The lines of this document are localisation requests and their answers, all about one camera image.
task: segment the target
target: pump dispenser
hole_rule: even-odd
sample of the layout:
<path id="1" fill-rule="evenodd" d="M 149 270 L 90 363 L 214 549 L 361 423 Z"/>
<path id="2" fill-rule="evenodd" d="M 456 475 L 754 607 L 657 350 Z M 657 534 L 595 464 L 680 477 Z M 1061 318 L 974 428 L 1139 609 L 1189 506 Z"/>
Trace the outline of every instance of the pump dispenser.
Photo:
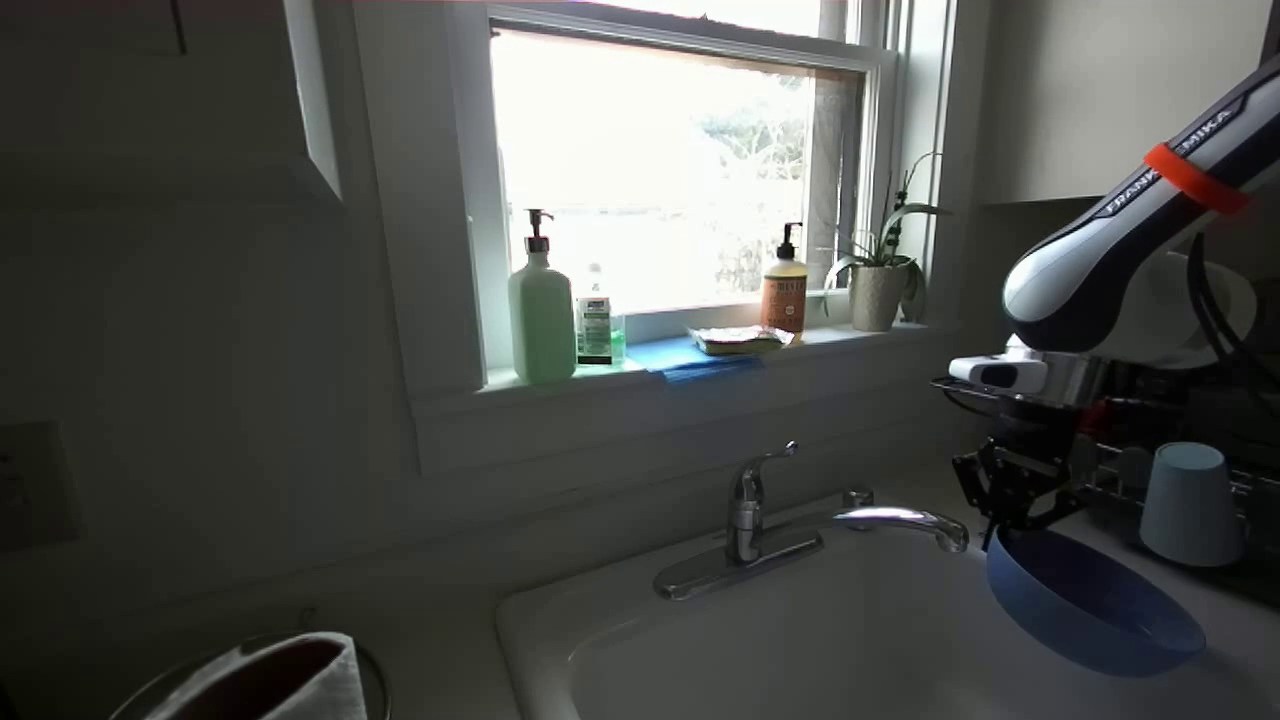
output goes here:
<path id="1" fill-rule="evenodd" d="M 809 269 L 796 261 L 796 247 L 791 245 L 791 228 L 804 223 L 782 225 L 782 245 L 778 261 L 764 270 L 760 297 L 760 324 L 790 333 L 804 331 L 805 291 L 809 288 Z"/>
<path id="2" fill-rule="evenodd" d="M 516 374 L 530 384 L 568 379 L 577 360 L 573 293 L 568 278 L 553 270 L 547 258 L 550 238 L 541 233 L 543 218 L 556 219 L 545 210 L 529 210 L 529 263 L 507 281 Z"/>

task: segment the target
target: potted plant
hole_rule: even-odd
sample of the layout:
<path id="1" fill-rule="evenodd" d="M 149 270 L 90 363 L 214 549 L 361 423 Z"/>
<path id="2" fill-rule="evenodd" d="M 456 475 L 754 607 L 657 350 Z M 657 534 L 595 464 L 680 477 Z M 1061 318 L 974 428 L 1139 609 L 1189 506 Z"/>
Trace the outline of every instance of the potted plant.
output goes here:
<path id="1" fill-rule="evenodd" d="M 940 152 L 925 152 L 915 159 L 902 178 L 902 187 L 893 195 L 893 208 L 884 218 L 879 234 L 861 231 L 867 242 L 852 241 L 852 252 L 838 250 L 840 258 L 827 274 L 827 287 L 835 287 L 840 273 L 849 270 L 849 304 L 854 315 L 854 329 L 884 332 L 893 327 L 899 305 L 918 307 L 924 296 L 924 273 L 913 258 L 899 255 L 902 219 L 913 214 L 946 215 L 941 208 L 924 202 L 908 202 L 911 178 L 928 158 Z M 915 319 L 913 311 L 906 319 Z"/>

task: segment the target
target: franka emika robot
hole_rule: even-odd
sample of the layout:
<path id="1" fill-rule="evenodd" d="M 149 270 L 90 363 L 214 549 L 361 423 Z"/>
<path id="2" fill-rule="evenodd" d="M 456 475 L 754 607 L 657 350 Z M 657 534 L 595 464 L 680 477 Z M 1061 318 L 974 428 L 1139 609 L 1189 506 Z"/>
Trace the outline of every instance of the franka emika robot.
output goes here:
<path id="1" fill-rule="evenodd" d="M 1204 263 L 1199 231 L 1280 174 L 1280 58 L 1143 161 L 1010 270 L 1006 351 L 951 361 L 952 378 L 998 397 L 987 442 L 952 461 L 989 520 L 987 542 L 995 528 L 1037 530 L 1082 506 L 1068 457 L 1107 361 L 1190 369 L 1233 350 L 1252 359 L 1240 337 L 1257 297 L 1236 273 Z M 1187 255 L 1170 251 L 1188 238 Z M 1052 507 L 1032 515 L 1050 493 Z"/>

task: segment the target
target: blue bowl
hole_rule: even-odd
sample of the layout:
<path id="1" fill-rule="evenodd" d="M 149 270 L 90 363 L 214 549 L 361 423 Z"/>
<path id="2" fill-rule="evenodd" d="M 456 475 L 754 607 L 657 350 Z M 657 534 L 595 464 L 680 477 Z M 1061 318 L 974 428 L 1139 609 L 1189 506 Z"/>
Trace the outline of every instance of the blue bowl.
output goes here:
<path id="1" fill-rule="evenodd" d="M 1107 675 L 1146 678 L 1204 650 L 1204 632 L 1142 575 L 1050 530 L 996 533 L 987 583 L 1023 630 L 1062 657 Z"/>

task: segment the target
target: green soap bottle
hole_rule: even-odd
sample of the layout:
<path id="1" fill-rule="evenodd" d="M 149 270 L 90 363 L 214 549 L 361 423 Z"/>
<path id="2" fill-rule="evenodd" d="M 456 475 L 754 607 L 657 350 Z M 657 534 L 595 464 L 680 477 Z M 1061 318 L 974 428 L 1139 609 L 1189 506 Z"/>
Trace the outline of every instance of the green soap bottle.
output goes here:
<path id="1" fill-rule="evenodd" d="M 530 384 L 567 380 L 577 364 L 573 293 L 568 278 L 547 260 L 550 240 L 541 234 L 543 218 L 556 219 L 544 210 L 529 210 L 534 227 L 534 234 L 525 238 L 529 264 L 507 281 L 516 374 Z"/>

